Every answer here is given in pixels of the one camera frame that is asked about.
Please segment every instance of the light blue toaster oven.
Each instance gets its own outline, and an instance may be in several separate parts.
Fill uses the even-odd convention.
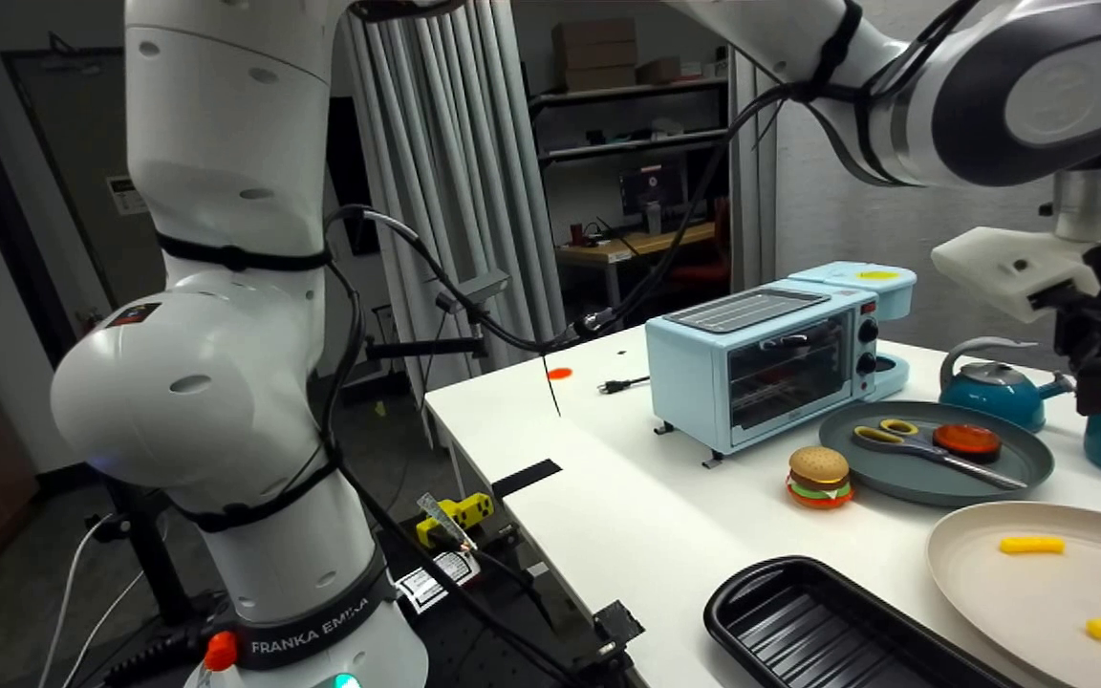
[[[911,312],[913,271],[825,263],[647,322],[653,411],[736,453],[848,401],[889,396],[907,362],[878,323]]]

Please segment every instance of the table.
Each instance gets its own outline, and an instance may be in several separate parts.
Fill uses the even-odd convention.
[[[940,353],[911,344],[881,353],[911,362],[898,396],[935,396]],[[609,377],[647,374],[642,330],[559,353],[550,365],[572,365],[572,377],[554,384],[563,415],[539,362],[437,391],[429,405],[490,480],[539,460],[563,466],[513,491],[509,511],[583,609],[624,600],[633,610],[647,633],[630,641],[630,658],[649,684],[750,684],[704,630],[704,605],[731,574],[777,553],[821,558],[1016,684],[1048,684],[932,590],[926,537],[945,511],[878,491],[858,491],[839,511],[783,502],[783,461],[796,448],[816,444],[816,423],[704,469],[708,448],[679,432],[653,437],[647,384],[595,395]],[[1101,469],[1080,453],[1070,396],[1048,401],[1041,439],[1056,451],[1056,474],[1032,495],[1101,511]]]
[[[676,228],[663,234],[624,234],[624,239],[605,244],[559,244],[559,263],[578,271],[605,271],[609,304],[624,302],[618,266],[638,257],[661,257],[671,249]],[[708,244],[714,235],[714,221],[688,226],[679,244]]]

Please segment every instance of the baking tray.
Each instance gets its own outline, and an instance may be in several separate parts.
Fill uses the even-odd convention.
[[[735,574],[704,625],[756,679],[783,688],[1009,688],[1004,675],[813,558]]]

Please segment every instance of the plate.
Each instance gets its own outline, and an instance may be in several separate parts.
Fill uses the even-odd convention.
[[[1067,537],[1067,553],[1004,558],[1009,531]],[[1061,505],[976,505],[945,517],[930,534],[940,595],[990,641],[1051,679],[1101,688],[1101,641],[1084,618],[1101,615],[1101,511]]]
[[[878,491],[932,505],[932,507],[959,507],[976,502],[1013,502],[1028,491],[1028,489],[1004,489],[1004,486],[981,480],[976,474],[964,474],[945,461],[917,460],[917,453],[871,451],[871,448],[853,444],[856,423],[878,423],[881,415],[913,419],[921,437],[932,437],[940,423],[981,423],[1002,437],[1002,453],[979,466],[1019,479],[1028,489],[1034,489],[1051,474],[1051,451],[1016,423],[968,411],[968,410],[930,405],[930,401],[875,401],[875,405],[835,410],[833,415],[821,419],[821,432],[816,432],[825,448],[848,453],[856,486],[871,486]]]

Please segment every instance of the green light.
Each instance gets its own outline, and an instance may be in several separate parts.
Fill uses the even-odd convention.
[[[319,679],[316,688],[361,688],[361,684],[355,679],[355,674],[332,674],[332,675]]]

